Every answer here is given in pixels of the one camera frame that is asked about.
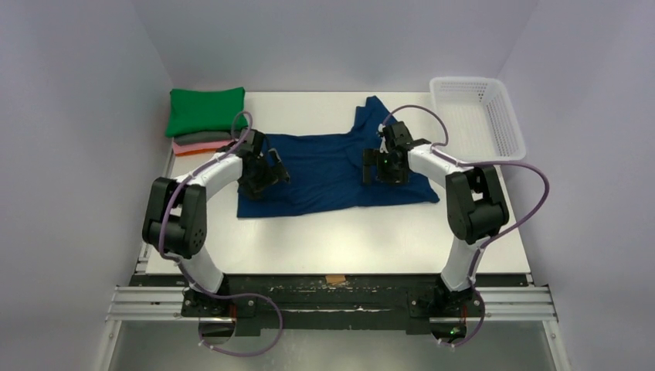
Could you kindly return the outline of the blue t-shirt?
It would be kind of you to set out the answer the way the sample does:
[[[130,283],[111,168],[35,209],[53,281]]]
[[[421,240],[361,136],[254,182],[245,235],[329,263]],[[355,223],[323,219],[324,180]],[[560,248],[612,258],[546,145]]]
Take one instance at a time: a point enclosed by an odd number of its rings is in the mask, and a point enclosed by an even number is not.
[[[378,126],[389,110],[376,96],[355,109],[351,130],[344,134],[269,135],[290,174],[263,190],[259,199],[240,194],[241,219],[303,216],[352,207],[437,203],[439,197],[424,175],[412,173],[404,185],[362,182],[362,152],[379,148]]]

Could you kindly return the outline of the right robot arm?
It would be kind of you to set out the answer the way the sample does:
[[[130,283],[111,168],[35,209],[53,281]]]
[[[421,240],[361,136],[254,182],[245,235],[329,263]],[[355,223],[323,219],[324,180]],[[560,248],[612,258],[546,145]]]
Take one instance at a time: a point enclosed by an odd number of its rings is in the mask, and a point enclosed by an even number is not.
[[[379,148],[362,153],[362,181],[404,185],[411,173],[438,183],[446,192],[446,218],[453,234],[447,262],[429,308],[453,314],[474,296],[474,284],[484,244],[500,234],[509,210],[493,165],[460,162],[436,150],[426,139],[415,139],[399,121],[382,124]]]

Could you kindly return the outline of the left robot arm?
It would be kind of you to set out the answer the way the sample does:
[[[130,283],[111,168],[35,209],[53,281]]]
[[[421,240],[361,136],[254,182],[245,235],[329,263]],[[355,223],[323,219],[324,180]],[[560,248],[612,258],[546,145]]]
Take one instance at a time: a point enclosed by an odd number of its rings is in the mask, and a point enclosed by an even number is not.
[[[183,315],[233,313],[235,302],[254,294],[232,294],[226,275],[206,248],[207,203],[229,184],[251,200],[265,189],[289,182],[278,151],[262,132],[244,131],[237,142],[220,148],[206,162],[176,178],[159,177],[151,185],[142,239],[177,265],[188,282]]]

